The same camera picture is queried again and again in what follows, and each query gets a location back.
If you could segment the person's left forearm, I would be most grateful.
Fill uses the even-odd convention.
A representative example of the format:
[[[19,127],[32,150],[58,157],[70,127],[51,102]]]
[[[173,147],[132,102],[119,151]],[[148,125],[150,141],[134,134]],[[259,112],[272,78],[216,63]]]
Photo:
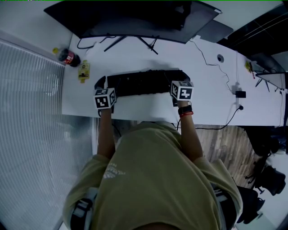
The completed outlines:
[[[112,110],[101,110],[99,124],[99,140],[97,154],[111,159],[115,153],[114,132],[112,126]]]

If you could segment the white desk leg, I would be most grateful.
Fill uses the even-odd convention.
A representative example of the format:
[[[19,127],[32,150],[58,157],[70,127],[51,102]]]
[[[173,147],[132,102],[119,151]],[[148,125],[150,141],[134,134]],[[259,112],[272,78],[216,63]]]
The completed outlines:
[[[98,149],[98,119],[91,118],[91,143],[92,143],[92,154],[97,154]]]

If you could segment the grey divider panel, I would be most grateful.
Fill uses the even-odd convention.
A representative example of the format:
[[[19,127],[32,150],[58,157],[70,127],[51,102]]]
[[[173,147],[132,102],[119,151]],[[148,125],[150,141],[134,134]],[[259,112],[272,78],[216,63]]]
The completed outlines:
[[[231,27],[215,20],[211,20],[197,33],[197,35],[200,36],[200,39],[202,40],[217,43],[233,32],[234,30]]]

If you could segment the black smartwatch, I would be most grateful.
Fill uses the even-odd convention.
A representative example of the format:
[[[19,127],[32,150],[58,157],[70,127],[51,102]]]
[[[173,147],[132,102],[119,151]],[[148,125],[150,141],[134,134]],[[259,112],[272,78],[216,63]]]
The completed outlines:
[[[186,113],[193,114],[193,110],[192,110],[192,106],[191,105],[184,106],[184,107],[179,107],[179,109],[178,109],[179,116],[182,116],[182,115],[184,115]]]

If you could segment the black monitor stand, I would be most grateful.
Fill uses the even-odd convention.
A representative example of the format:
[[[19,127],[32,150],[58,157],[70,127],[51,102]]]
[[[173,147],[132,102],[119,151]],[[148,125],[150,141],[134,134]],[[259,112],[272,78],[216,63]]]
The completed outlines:
[[[127,36],[121,36],[120,38],[118,38],[116,41],[114,41],[111,45],[109,45],[104,52],[108,51],[110,48],[112,48],[113,46],[115,46],[116,44],[120,43],[121,41],[123,41],[125,38],[127,38]],[[144,43],[149,50],[153,51],[156,55],[158,55],[158,52],[154,49],[154,45],[157,41],[157,39],[155,39],[155,41],[152,43],[152,45],[148,44],[144,39],[142,39],[141,37],[137,37],[142,43]]]

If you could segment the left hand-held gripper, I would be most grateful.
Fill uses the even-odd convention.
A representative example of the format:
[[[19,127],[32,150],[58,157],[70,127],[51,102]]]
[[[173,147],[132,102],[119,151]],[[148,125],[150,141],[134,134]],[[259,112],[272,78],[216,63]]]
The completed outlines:
[[[94,102],[98,110],[111,109],[114,112],[114,105],[117,102],[115,88],[105,88],[106,76],[100,78],[94,85]]]

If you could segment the black keyboard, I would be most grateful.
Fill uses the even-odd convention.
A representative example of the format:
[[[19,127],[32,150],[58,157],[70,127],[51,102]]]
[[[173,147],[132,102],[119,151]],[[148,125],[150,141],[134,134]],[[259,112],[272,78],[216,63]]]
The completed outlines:
[[[149,70],[107,77],[117,97],[170,92],[172,81],[180,81],[181,70]]]

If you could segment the black side monitor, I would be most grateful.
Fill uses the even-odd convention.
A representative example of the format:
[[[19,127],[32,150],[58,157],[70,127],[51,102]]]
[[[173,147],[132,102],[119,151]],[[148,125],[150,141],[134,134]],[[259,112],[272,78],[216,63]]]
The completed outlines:
[[[268,91],[270,91],[268,84],[271,84],[279,90],[288,90],[288,72],[276,72],[276,73],[257,73],[258,82],[257,87],[262,81],[265,81]]]

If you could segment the black office chair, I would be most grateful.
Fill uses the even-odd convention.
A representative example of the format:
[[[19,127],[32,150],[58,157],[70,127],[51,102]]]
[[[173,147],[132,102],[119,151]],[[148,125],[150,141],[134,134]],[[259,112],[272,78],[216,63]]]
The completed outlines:
[[[238,186],[238,190],[243,201],[243,212],[237,223],[249,224],[258,217],[258,211],[264,205],[265,200],[258,197],[258,193],[252,189]]]
[[[251,178],[248,183],[252,183],[261,194],[264,192],[261,188],[272,196],[280,194],[286,186],[286,176],[269,165],[267,160],[279,150],[286,151],[288,131],[284,127],[272,126],[245,126],[244,130],[255,154],[260,157],[254,162],[253,173],[245,179]]]

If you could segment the black curved monitor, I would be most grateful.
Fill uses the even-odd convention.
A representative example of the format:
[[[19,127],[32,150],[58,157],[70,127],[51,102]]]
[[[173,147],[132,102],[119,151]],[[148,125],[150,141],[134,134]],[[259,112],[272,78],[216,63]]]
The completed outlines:
[[[61,1],[44,12],[78,38],[135,36],[185,44],[221,11],[201,1]]]

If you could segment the person's right forearm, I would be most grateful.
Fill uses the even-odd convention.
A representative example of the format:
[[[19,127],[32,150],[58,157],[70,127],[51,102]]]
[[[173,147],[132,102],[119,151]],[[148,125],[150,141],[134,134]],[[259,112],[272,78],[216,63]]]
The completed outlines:
[[[203,149],[198,138],[192,115],[180,118],[181,148],[183,153],[194,162],[203,157]]]

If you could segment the olive t-shirt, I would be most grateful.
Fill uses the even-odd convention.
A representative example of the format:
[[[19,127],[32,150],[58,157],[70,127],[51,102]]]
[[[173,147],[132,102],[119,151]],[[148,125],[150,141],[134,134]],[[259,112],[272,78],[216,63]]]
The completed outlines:
[[[63,221],[72,228],[76,203],[97,195],[90,230],[135,230],[166,224],[179,230],[223,230],[242,214],[239,190],[221,160],[194,162],[167,124],[141,123],[119,140],[111,159],[94,155],[67,195]]]

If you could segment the yellow snack packet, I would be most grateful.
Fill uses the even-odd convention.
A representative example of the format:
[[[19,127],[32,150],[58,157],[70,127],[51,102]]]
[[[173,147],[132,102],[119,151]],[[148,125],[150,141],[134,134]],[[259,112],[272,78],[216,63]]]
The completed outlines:
[[[85,83],[90,78],[90,63],[84,60],[78,68],[78,79],[81,84]]]

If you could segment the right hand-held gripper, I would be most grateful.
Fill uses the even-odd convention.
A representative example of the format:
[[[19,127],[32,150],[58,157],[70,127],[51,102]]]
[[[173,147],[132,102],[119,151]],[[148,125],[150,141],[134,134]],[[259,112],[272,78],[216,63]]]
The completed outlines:
[[[177,106],[178,101],[190,101],[193,95],[194,85],[190,77],[180,71],[180,81],[172,81],[170,88],[170,95],[172,97],[172,104]]]

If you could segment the dark cola bottle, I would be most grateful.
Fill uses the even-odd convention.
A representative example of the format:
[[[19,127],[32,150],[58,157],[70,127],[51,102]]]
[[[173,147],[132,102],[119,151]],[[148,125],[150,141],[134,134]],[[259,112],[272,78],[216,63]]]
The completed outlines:
[[[71,67],[77,67],[80,65],[80,57],[67,48],[54,48],[53,54],[63,64]]]

